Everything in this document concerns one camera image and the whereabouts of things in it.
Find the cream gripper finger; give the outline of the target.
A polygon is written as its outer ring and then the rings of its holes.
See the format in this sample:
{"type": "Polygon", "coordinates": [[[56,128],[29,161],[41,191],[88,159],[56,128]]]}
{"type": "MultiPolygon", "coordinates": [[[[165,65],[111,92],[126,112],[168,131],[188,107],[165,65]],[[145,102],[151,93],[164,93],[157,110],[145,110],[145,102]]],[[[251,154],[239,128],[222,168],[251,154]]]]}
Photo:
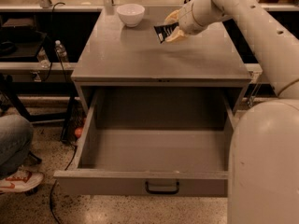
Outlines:
{"type": "Polygon", "coordinates": [[[177,26],[173,32],[171,33],[170,36],[168,36],[165,41],[167,43],[171,43],[171,42],[179,42],[183,39],[186,38],[185,33],[177,26]]]}
{"type": "Polygon", "coordinates": [[[178,22],[178,15],[179,15],[179,10],[175,10],[171,12],[165,19],[164,19],[164,25],[168,24],[173,24],[178,22]]]}

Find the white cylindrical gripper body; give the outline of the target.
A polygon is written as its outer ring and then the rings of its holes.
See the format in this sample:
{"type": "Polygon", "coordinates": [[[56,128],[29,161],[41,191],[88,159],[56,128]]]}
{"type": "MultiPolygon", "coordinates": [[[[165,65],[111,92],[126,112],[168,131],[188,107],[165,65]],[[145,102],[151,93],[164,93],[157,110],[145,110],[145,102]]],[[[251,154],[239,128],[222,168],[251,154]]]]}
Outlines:
{"type": "Polygon", "coordinates": [[[198,35],[210,24],[230,19],[212,0],[191,0],[178,12],[178,27],[185,35],[198,35]]]}

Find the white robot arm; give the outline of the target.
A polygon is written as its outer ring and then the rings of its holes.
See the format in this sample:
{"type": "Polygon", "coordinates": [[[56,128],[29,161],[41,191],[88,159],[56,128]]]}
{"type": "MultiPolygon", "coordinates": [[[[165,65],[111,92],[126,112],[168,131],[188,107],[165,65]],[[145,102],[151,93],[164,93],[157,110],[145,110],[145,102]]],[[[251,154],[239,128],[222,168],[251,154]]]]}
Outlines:
{"type": "Polygon", "coordinates": [[[170,41],[232,19],[277,99],[235,126],[228,171],[228,224],[299,224],[299,41],[258,0],[192,0],[166,22],[170,41]]]}

